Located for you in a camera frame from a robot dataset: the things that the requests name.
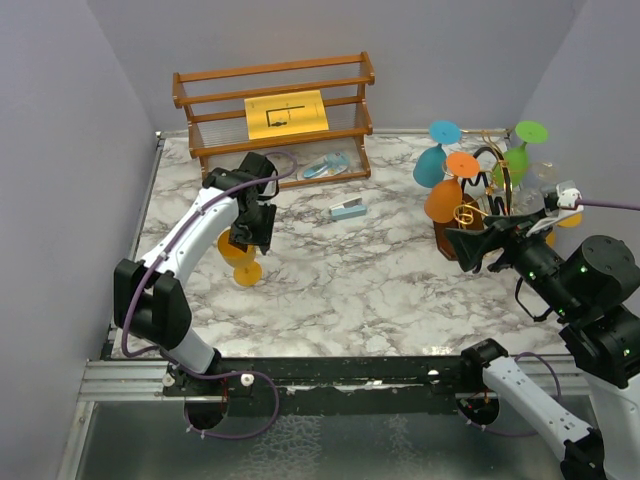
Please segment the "wooden rack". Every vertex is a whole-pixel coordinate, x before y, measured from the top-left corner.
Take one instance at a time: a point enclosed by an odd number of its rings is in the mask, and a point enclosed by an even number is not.
[[[345,71],[356,69],[355,74],[345,75]],[[313,81],[300,81],[294,78],[302,72]],[[318,80],[317,77],[330,77]],[[280,147],[308,142],[319,142],[337,138],[352,137],[355,141],[362,171],[346,172],[332,177],[293,181],[281,184],[282,188],[308,185],[338,180],[368,178],[371,167],[364,148],[364,136],[371,135],[373,126],[367,110],[365,97],[366,85],[373,85],[375,74],[367,52],[358,55],[301,60],[296,62],[274,63],[254,67],[231,68],[200,73],[173,74],[173,103],[183,108],[187,116],[189,129],[189,152],[192,158],[200,160],[202,178],[209,172],[210,159],[215,155],[245,152],[265,148]],[[251,83],[271,86],[253,87],[235,91],[228,89],[232,83],[242,83],[252,87]],[[188,95],[189,85],[199,86],[198,94]],[[331,92],[342,94],[345,89],[353,88],[353,95],[332,96]],[[296,135],[286,135],[258,140],[249,140],[245,121],[244,99],[277,95],[283,93],[320,90],[329,121],[329,130]],[[206,113],[195,113],[196,108],[205,107]]]

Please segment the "yellow paper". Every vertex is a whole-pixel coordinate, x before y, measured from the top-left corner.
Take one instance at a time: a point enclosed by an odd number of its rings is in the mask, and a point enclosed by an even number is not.
[[[329,130],[320,90],[247,98],[249,139]]]

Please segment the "cable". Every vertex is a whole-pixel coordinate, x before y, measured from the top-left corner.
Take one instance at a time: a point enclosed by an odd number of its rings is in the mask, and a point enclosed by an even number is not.
[[[640,205],[632,205],[630,203],[606,202],[606,201],[600,201],[600,200],[585,200],[584,198],[579,198],[576,201],[576,205],[640,211]]]
[[[556,401],[560,401],[562,400],[562,389],[560,388],[560,380],[558,379],[558,375],[556,374],[555,370],[553,369],[553,367],[551,366],[551,364],[549,362],[547,362],[541,355],[538,355],[537,353],[533,353],[533,352],[522,352],[519,355],[516,355],[515,358],[513,359],[516,363],[518,362],[518,360],[520,360],[521,358],[524,357],[534,357],[537,358],[538,360],[540,360],[542,362],[542,364],[547,367],[547,369],[549,370],[549,372],[551,373],[551,376],[553,377],[553,381],[556,384]],[[523,433],[511,433],[511,432],[502,432],[500,430],[494,430],[491,427],[487,427],[486,425],[480,425],[479,423],[476,423],[472,420],[470,420],[460,409],[460,407],[458,407],[458,414],[460,416],[462,416],[464,419],[466,419],[466,423],[467,425],[470,425],[478,430],[482,430],[483,432],[487,432],[487,433],[491,433],[492,435],[497,435],[499,437],[507,437],[507,438],[527,438],[527,437],[533,437],[535,435],[538,435],[538,432],[536,431],[531,431],[531,432],[523,432]]]
[[[193,370],[191,370],[191,369],[189,369],[189,368],[187,368],[187,367],[185,367],[183,365],[180,365],[179,362],[176,359],[172,358],[167,352],[165,352],[164,350],[161,350],[158,346],[155,346],[155,345],[152,345],[152,346],[149,346],[149,347],[145,347],[145,348],[141,348],[141,349],[139,349],[139,350],[137,350],[135,352],[131,352],[131,351],[129,351],[129,348],[127,346],[127,340],[129,339],[129,331],[131,329],[131,321],[133,319],[133,315],[135,313],[135,310],[136,310],[136,307],[138,305],[138,302],[140,301],[140,297],[142,296],[142,292],[144,291],[144,287],[149,282],[149,279],[151,278],[151,275],[153,275],[153,273],[156,271],[156,269],[158,268],[158,265],[160,265],[164,260],[166,260],[168,258],[169,253],[171,253],[171,250],[173,249],[173,247],[175,247],[176,243],[178,243],[178,241],[184,235],[184,233],[187,231],[187,229],[193,224],[193,222],[195,222],[195,220],[197,218],[199,218],[202,215],[201,212],[206,212],[207,210],[209,210],[211,207],[213,207],[216,203],[218,203],[223,198],[229,197],[230,195],[233,195],[234,193],[239,192],[239,191],[241,191],[241,190],[243,190],[245,188],[253,187],[253,186],[256,186],[256,185],[261,185],[263,183],[269,183],[269,182],[272,182],[274,180],[281,180],[283,178],[288,177],[289,175],[292,175],[298,169],[298,161],[289,152],[286,152],[286,151],[269,152],[269,153],[265,154],[265,156],[267,156],[267,155],[284,155],[284,156],[288,157],[289,160],[291,160],[291,168],[289,170],[287,170],[285,173],[278,174],[275,177],[258,178],[256,180],[251,180],[249,182],[245,182],[245,183],[242,183],[240,185],[236,185],[235,187],[232,187],[229,190],[226,190],[226,191],[222,192],[220,195],[216,196],[215,198],[209,200],[204,205],[202,205],[201,211],[195,212],[193,215],[191,215],[184,222],[182,227],[180,227],[180,229],[176,232],[176,234],[173,236],[173,238],[169,241],[169,243],[164,248],[164,250],[160,253],[160,255],[158,255],[158,257],[153,261],[153,263],[149,266],[149,268],[147,269],[147,271],[143,275],[142,279],[140,280],[140,283],[136,287],[136,290],[135,290],[135,292],[133,294],[133,297],[131,298],[131,303],[129,304],[129,308],[127,309],[127,314],[126,314],[124,322],[122,324],[121,347],[122,347],[122,353],[125,355],[125,357],[135,358],[135,357],[138,357],[138,356],[142,355],[143,353],[150,352],[152,350],[160,350],[160,355],[165,360],[167,360],[168,362],[172,363],[173,365],[176,365],[177,368],[180,368],[182,371],[184,371],[188,375],[191,375],[192,377],[198,378],[200,380],[222,380],[222,379],[225,379],[225,378],[241,376],[243,374],[250,374],[250,375],[253,375],[255,377],[262,378],[263,380],[265,380],[269,384],[269,386],[273,390],[273,394],[275,396],[275,407],[273,409],[273,414],[271,415],[271,418],[269,418],[269,421],[264,426],[262,426],[261,428],[259,428],[258,430],[254,431],[254,432],[250,432],[250,433],[246,433],[246,434],[242,434],[242,435],[227,435],[227,434],[222,434],[222,433],[210,432],[210,431],[207,431],[207,430],[195,429],[191,425],[191,422],[189,420],[189,415],[187,413],[186,405],[185,405],[185,410],[184,410],[185,420],[189,424],[190,429],[200,433],[200,435],[202,435],[203,437],[207,436],[207,437],[220,438],[220,439],[225,439],[225,440],[244,440],[244,439],[248,439],[248,438],[253,438],[253,437],[255,437],[257,435],[260,435],[261,433],[265,432],[276,421],[276,418],[278,417],[278,412],[280,411],[280,396],[278,395],[278,389],[277,389],[275,383],[273,383],[273,380],[271,380],[271,378],[269,378],[264,373],[255,372],[255,371],[229,372],[229,373],[222,373],[222,374],[219,374],[219,375],[203,375],[203,374],[194,372]]]

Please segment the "wooden shelf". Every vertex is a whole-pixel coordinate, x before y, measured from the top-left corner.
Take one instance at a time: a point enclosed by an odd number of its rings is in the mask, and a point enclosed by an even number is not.
[[[353,65],[357,72],[346,78],[336,78],[334,69],[331,74],[331,67]],[[324,76],[331,76],[330,79],[316,81],[304,81],[291,83],[292,71],[316,69]],[[264,75],[284,75],[282,81],[289,82],[287,85],[270,85],[230,92],[215,91],[212,93],[189,96],[185,85],[195,82],[208,82],[223,80],[232,77],[255,76],[256,81],[264,82]],[[270,83],[277,78],[270,78]],[[243,84],[250,84],[251,78],[246,79]],[[368,178],[371,176],[371,167],[364,150],[364,135],[371,135],[373,125],[367,110],[365,86],[373,85],[375,74],[371,61],[366,52],[359,55],[348,55],[342,57],[321,58],[315,60],[301,60],[297,62],[276,63],[271,65],[259,65],[255,67],[242,67],[227,70],[217,70],[200,73],[175,73],[173,76],[173,102],[176,108],[183,108],[187,116],[189,129],[189,152],[193,158],[200,160],[202,178],[209,172],[209,163],[215,155],[227,153],[244,152],[250,150],[273,148],[283,145],[294,145],[299,143],[319,142],[336,138],[352,137],[358,148],[360,160],[362,162],[361,172],[343,173],[333,177],[322,179],[311,179],[303,181],[288,182],[283,188],[292,186],[308,185],[313,183],[335,182],[340,180],[350,180],[354,178]],[[333,89],[353,88],[352,95],[332,96]],[[305,90],[320,90],[323,94],[323,103],[327,112],[329,130],[322,132],[311,132],[296,135],[285,135],[259,140],[250,140],[245,120],[244,110],[219,110],[220,103],[229,101],[241,101],[245,98],[275,95],[282,93],[300,92]],[[207,113],[194,113],[195,107],[211,107]]]

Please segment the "marble countertop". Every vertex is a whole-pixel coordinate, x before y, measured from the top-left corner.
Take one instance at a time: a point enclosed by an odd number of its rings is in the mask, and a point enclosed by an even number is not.
[[[445,149],[473,152],[481,144],[467,137]],[[256,286],[238,286],[215,246],[197,265],[185,288],[196,331],[226,356],[445,355],[487,337],[514,354],[565,353],[556,322],[534,324],[516,304],[514,272],[463,273],[437,251],[423,210],[429,190],[411,175],[433,145],[428,137],[368,137],[370,179],[281,190]],[[358,158],[350,139],[287,150],[303,165],[328,151]],[[212,164],[233,168],[242,158]],[[286,158],[271,158],[286,169]],[[199,188],[187,139],[168,138],[138,256],[168,233]],[[353,196],[362,197],[367,215],[331,221],[328,207]],[[531,291],[521,297],[534,314],[546,308]],[[119,338],[113,355],[121,355]]]

